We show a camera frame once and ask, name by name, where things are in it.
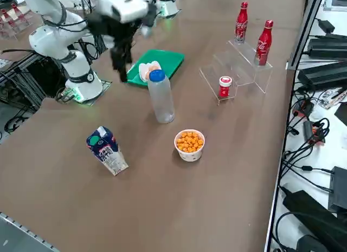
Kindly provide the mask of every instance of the brown table surface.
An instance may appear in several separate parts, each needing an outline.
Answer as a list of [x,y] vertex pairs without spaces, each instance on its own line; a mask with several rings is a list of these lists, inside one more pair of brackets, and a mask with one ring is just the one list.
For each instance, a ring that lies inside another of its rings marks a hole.
[[[64,252],[262,251],[304,0],[248,0],[250,44],[274,20],[272,78],[266,94],[249,85],[217,106],[198,68],[226,49],[241,1],[178,0],[183,11],[136,42],[135,59],[152,48],[185,54],[171,80],[173,122],[156,122],[147,90],[121,84],[108,53],[93,68],[114,83],[93,107],[45,99],[0,147],[0,210]],[[100,125],[130,165],[116,177],[85,144]],[[185,128],[206,137],[195,163],[173,147]]]

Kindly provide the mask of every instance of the electronic device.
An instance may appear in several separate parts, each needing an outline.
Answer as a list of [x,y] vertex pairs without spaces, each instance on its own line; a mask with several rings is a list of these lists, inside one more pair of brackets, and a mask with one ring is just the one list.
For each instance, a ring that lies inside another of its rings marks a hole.
[[281,189],[284,189],[286,193],[283,205],[317,237],[328,251],[347,251],[347,226],[307,192],[303,190],[290,192],[285,188]]
[[342,103],[335,112],[335,116],[347,126],[347,104]]
[[341,43],[312,45],[307,54],[312,59],[346,60],[347,46]]
[[304,122],[304,137],[309,144],[325,143],[323,125],[315,125],[315,123],[306,120]]
[[328,20],[321,20],[318,19],[318,26],[322,29],[323,32],[325,32],[326,34],[330,34],[335,30],[335,26],[332,25]]
[[329,252],[316,238],[305,235],[298,240],[296,252]]
[[337,166],[332,170],[334,174],[330,176],[330,189],[333,193],[329,193],[328,208],[340,212],[347,209],[347,170]]
[[347,61],[302,69],[298,79],[310,91],[347,86]]
[[309,117],[314,108],[314,104],[307,99],[299,99],[293,107],[293,114],[298,112],[299,117]]
[[307,50],[316,49],[317,47],[347,47],[347,40],[338,40],[338,39],[310,39],[309,44],[307,45]]

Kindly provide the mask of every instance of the bottle label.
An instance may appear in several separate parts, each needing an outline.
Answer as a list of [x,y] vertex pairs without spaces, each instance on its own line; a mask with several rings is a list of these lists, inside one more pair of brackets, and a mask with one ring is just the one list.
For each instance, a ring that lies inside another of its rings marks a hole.
[[223,98],[229,96],[229,87],[219,86],[219,96]]
[[235,40],[236,41],[244,41],[245,40],[247,23],[248,23],[248,21],[236,23],[236,29],[235,29]]
[[256,54],[255,54],[255,63],[260,66],[265,65],[267,61],[268,52],[269,52],[269,47],[267,42],[258,40],[258,46],[256,48]]

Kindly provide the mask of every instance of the green cutting board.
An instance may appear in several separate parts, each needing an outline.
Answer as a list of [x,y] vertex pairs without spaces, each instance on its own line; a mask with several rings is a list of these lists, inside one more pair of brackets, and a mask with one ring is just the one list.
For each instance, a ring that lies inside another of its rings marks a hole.
[[184,54],[182,53],[174,53],[167,50],[148,50],[128,71],[128,83],[147,87],[147,82],[143,82],[140,78],[139,65],[141,63],[150,63],[152,61],[159,62],[162,70],[165,72],[165,75],[170,79],[183,60]]

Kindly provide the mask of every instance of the black power supply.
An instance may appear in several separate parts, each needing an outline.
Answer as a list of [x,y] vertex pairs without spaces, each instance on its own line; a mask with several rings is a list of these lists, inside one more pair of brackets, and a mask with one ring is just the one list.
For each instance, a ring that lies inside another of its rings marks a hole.
[[330,176],[330,189],[328,208],[335,212],[345,211],[347,209],[347,170],[334,167],[334,174]]
[[328,20],[321,20],[318,19],[318,26],[322,29],[323,32],[325,32],[326,34],[330,34],[335,30],[335,26],[332,25]]
[[301,190],[291,193],[283,187],[281,189],[287,194],[283,205],[317,237],[328,251],[347,252],[347,227],[340,220],[307,192]]
[[309,44],[307,45],[307,50],[310,52],[312,49],[317,49],[318,47],[347,47],[347,40],[338,40],[338,39],[310,39]]
[[298,79],[307,85],[310,91],[347,86],[347,61],[302,69]]
[[316,238],[305,235],[298,240],[297,252],[329,252]]

